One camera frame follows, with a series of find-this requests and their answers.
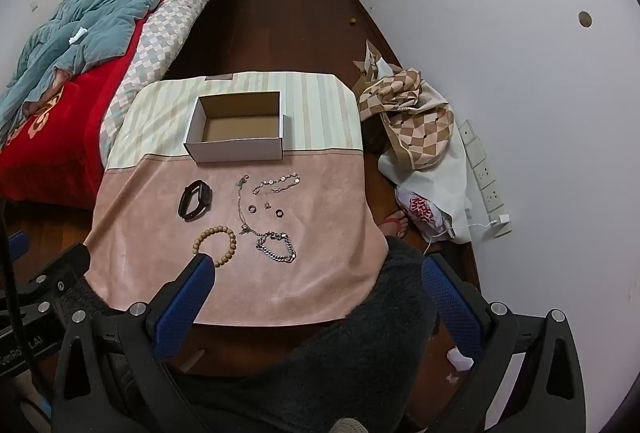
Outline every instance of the black watch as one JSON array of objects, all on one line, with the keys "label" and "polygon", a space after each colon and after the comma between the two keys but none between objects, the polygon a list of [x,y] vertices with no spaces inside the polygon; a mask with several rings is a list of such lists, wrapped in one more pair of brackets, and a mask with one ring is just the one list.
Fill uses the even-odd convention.
[{"label": "black watch", "polygon": [[[189,204],[194,194],[198,193],[198,207],[192,212],[187,213]],[[184,219],[185,222],[193,220],[195,217],[200,216],[204,211],[209,209],[211,205],[211,188],[206,182],[202,180],[196,180],[189,184],[180,198],[180,204],[178,205],[178,215]]]}]

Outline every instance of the foot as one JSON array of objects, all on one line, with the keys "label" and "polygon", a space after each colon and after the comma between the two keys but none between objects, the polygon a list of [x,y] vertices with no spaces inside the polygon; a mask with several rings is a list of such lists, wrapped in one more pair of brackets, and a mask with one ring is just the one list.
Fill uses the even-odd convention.
[{"label": "foot", "polygon": [[404,211],[396,211],[392,215],[386,217],[378,227],[385,236],[397,236],[398,238],[404,238],[408,226],[409,219],[404,214]]}]

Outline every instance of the metal screw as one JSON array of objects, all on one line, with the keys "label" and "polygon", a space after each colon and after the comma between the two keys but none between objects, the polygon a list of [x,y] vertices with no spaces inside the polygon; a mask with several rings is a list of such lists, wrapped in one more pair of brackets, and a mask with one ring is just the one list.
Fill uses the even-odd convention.
[{"label": "metal screw", "polygon": [[74,314],[71,316],[71,320],[74,323],[80,323],[82,321],[84,321],[84,318],[86,318],[86,312],[84,310],[77,310],[76,312],[74,312]]},{"label": "metal screw", "polygon": [[500,303],[499,301],[491,304],[491,312],[493,312],[497,316],[504,316],[507,314],[507,307],[504,303]]},{"label": "metal screw", "polygon": [[129,307],[129,314],[132,316],[140,316],[144,314],[146,310],[146,305],[144,303],[134,303]]},{"label": "metal screw", "polygon": [[554,319],[554,321],[557,321],[558,323],[562,323],[564,321],[564,314],[562,313],[561,310],[552,310],[551,311],[551,317]]}]

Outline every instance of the floor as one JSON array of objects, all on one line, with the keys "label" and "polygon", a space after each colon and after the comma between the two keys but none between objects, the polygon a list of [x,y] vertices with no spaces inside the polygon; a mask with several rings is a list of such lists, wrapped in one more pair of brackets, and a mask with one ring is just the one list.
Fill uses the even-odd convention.
[{"label": "floor", "polygon": [[[358,20],[354,25],[350,25],[352,17]],[[358,79],[353,60],[364,58],[367,39],[383,48],[353,0],[211,0],[165,77],[303,70],[335,74],[351,86]],[[365,168],[367,201],[376,222],[380,222],[396,210],[394,189],[378,172],[376,156],[365,154]],[[22,281],[37,275],[64,248],[83,241],[91,229],[90,212],[42,204],[8,207],[7,220],[11,230],[21,229],[31,237],[29,254],[15,264]],[[414,229],[407,241],[415,247],[425,247]],[[447,246],[443,254],[461,272],[461,258],[468,251]],[[281,359],[322,326],[196,326],[175,363],[180,365],[205,346],[206,354],[193,366],[195,373],[255,373]],[[440,326],[440,332],[430,340],[408,408],[421,427],[433,424],[465,379],[465,374],[456,373],[446,360],[446,352],[452,346],[449,334]],[[54,363],[47,364],[51,372]]]}]

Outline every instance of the open box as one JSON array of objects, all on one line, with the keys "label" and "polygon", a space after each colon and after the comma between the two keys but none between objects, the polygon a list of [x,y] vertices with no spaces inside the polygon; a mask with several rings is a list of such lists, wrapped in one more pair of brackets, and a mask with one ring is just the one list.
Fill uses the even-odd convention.
[{"label": "open box", "polygon": [[281,160],[282,127],[280,92],[200,96],[184,147],[196,162]]}]

